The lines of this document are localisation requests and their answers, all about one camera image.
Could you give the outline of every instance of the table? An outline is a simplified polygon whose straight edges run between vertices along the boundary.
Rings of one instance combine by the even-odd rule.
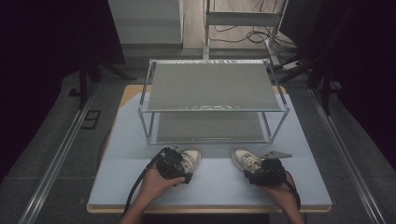
[[[137,106],[140,85],[125,89],[106,152],[92,187],[87,210],[91,213],[121,213],[128,194],[149,160],[164,146],[148,145],[143,133]],[[294,177],[300,193],[303,213],[328,212],[332,201],[324,185],[315,159],[306,142],[290,98],[290,113],[273,144],[184,144],[202,153],[202,160],[189,185],[170,189],[154,201],[146,213],[211,214],[273,213],[280,209],[269,195],[249,185],[243,173],[234,166],[231,153],[245,147],[262,154],[277,150],[292,154],[282,159]]]

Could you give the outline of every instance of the floor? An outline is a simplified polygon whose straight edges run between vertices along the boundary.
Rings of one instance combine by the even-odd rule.
[[[199,59],[200,50],[175,49],[137,49],[124,48],[127,65],[121,66],[126,73],[137,77],[137,80],[123,79],[101,67],[102,80],[92,93],[90,111],[101,111],[94,129],[79,129],[70,143],[59,173],[49,186],[49,194],[42,199],[35,221],[24,223],[117,223],[120,215],[97,215],[87,212],[85,205],[90,197],[95,179],[101,150],[110,131],[125,86],[141,84],[147,73],[146,64],[149,58]],[[264,51],[247,52],[231,50],[229,52],[213,51],[214,57],[224,58],[260,58]],[[287,74],[276,70],[277,77]],[[380,153],[374,142],[331,95],[330,111],[327,117],[341,136],[341,146],[332,140],[332,133],[326,125],[318,108],[316,90],[309,90],[305,81],[309,74],[302,74],[288,82],[282,83],[295,107],[299,121],[309,146],[314,154],[318,168],[332,198],[333,207],[329,213],[308,214],[307,223],[392,223],[396,220],[396,173]],[[63,89],[54,107],[49,112],[35,138],[22,153],[8,176],[0,186],[0,223],[18,223],[32,199],[41,178],[45,175],[64,138],[68,135],[70,125],[79,112],[77,97],[70,97],[69,92],[78,89],[78,74],[71,74],[64,79]],[[81,127],[90,127],[92,122],[82,121]],[[348,164],[340,156],[340,147],[347,149],[353,159],[358,173],[350,173]],[[356,185],[353,176],[361,175],[371,196],[376,201],[379,214],[375,220],[364,206],[364,195],[361,186]],[[248,223],[262,223],[262,217],[246,215]],[[271,223],[287,223],[282,214],[271,214]],[[205,223],[221,223],[211,219]]]

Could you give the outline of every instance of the gray carpet floor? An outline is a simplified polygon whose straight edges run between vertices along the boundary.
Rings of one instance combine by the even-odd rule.
[[[188,57],[168,54],[163,58],[199,58],[191,55]],[[97,172],[102,144],[114,122],[124,88],[143,82],[149,57],[161,58],[159,55],[146,55],[139,58],[138,63],[134,65],[120,67],[132,76],[138,77],[136,81],[122,79],[101,68],[103,77],[90,107],[90,110],[101,111],[97,126],[93,130],[79,130],[35,223],[117,223],[120,220],[118,214],[91,214],[85,206]],[[129,60],[133,61],[134,58],[127,58],[127,62]],[[277,75],[283,76],[281,72],[277,72]],[[290,95],[333,202],[329,213],[308,214],[307,221],[324,224],[372,223],[319,116],[314,99],[305,86],[306,77],[307,74],[298,76],[282,86]],[[71,74],[64,79],[62,92],[54,107],[35,138],[3,180],[0,186],[0,223],[18,222],[40,178],[62,143],[78,112],[79,99],[68,96],[74,88],[78,88],[77,74]],[[330,111],[349,153],[375,196],[379,210],[387,223],[392,223],[396,220],[395,171],[359,123],[344,109],[335,94],[331,95]],[[91,124],[86,121],[82,124],[84,125]],[[183,218],[188,220],[199,216]],[[244,219],[248,223],[263,223],[263,217],[260,216],[246,216]],[[219,223],[216,220],[218,219],[214,217],[205,218],[205,223]],[[287,223],[282,214],[271,214],[270,220],[271,223]]]

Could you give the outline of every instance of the metal rail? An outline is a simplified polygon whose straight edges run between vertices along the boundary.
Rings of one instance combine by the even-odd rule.
[[[35,189],[35,193],[30,199],[30,202],[27,204],[23,214],[21,215],[21,218],[18,222],[19,224],[35,223],[35,220],[37,219],[38,214],[40,213],[40,210],[50,193],[52,185],[55,182],[62,165],[64,164],[64,159],[66,158],[67,153],[69,152],[69,149],[76,138],[79,127],[81,126],[81,123],[84,120],[88,109],[90,108],[93,96],[96,94],[97,87],[98,83],[92,83],[85,105],[76,114],[72,125],[64,137],[64,140],[62,141],[58,151],[49,164],[46,173],[44,173],[44,176]]]
[[[370,217],[372,223],[386,223],[385,219],[382,217],[381,212],[376,204],[375,198],[371,191],[368,189],[361,172],[353,161],[351,155],[348,152],[347,146],[344,144],[339,132],[335,128],[332,118],[326,114],[320,103],[320,96],[316,91],[312,89],[309,93],[313,97],[317,110],[325,124],[327,131],[329,132],[333,142],[336,145],[337,152],[340,156],[342,163],[344,164],[349,177],[358,192],[361,202],[366,209],[368,216]]]

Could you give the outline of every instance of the metal frame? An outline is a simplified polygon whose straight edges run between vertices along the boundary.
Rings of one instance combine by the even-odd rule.
[[[265,47],[271,58],[273,66],[280,66],[279,59],[274,51],[276,34],[282,21],[283,12],[288,0],[283,0],[277,13],[245,13],[245,12],[215,12],[210,11],[210,0],[206,0],[205,10],[205,39],[203,59],[209,59],[209,26],[211,25],[237,25],[237,26],[265,26],[272,27],[269,40],[265,40]]]
[[[145,133],[146,139],[148,141],[148,144],[169,144],[169,142],[152,142],[152,131],[153,131],[153,123],[154,123],[154,118],[156,113],[172,113],[172,111],[160,111],[160,110],[147,110],[144,108],[144,103],[145,103],[145,97],[146,97],[146,90],[147,90],[147,85],[149,84],[149,78],[154,76],[155,73],[155,68],[156,68],[156,64],[157,63],[238,63],[238,62],[243,62],[243,63],[263,63],[263,65],[266,68],[270,68],[269,69],[269,76],[272,77],[273,81],[275,82],[276,88],[279,92],[279,95],[281,97],[281,102],[283,104],[283,108],[280,108],[279,110],[274,110],[274,109],[263,109],[263,110],[249,110],[249,111],[245,111],[245,112],[262,112],[262,119],[264,121],[264,125],[266,125],[266,133],[263,133],[265,136],[263,137],[263,140],[243,140],[243,141],[231,141],[230,139],[221,139],[219,141],[209,141],[207,139],[196,139],[194,142],[195,143],[223,143],[223,142],[227,142],[227,143],[232,143],[232,142],[244,142],[244,143],[269,143],[272,144],[275,140],[275,137],[277,135],[277,133],[280,130],[280,127],[282,126],[284,120],[286,119],[286,116],[289,114],[290,112],[290,108],[286,102],[286,99],[283,95],[283,91],[280,89],[278,82],[276,80],[276,76],[274,74],[274,71],[272,69],[271,63],[269,60],[264,59],[264,60],[151,60],[150,61],[150,66],[148,69],[148,74],[145,80],[145,84],[143,87],[143,92],[141,95],[141,99],[140,99],[140,103],[139,103],[139,107],[137,109],[139,117],[141,119],[142,122],[142,126],[143,126],[143,131]],[[271,133],[269,130],[269,126],[268,126],[268,122],[267,122],[267,118],[265,113],[283,113],[282,118],[280,119],[279,123],[276,125],[275,129],[273,130],[273,133]],[[149,118],[149,121],[145,121],[144,118],[144,114],[150,114],[151,117]],[[172,142],[172,143],[191,143],[191,142]]]

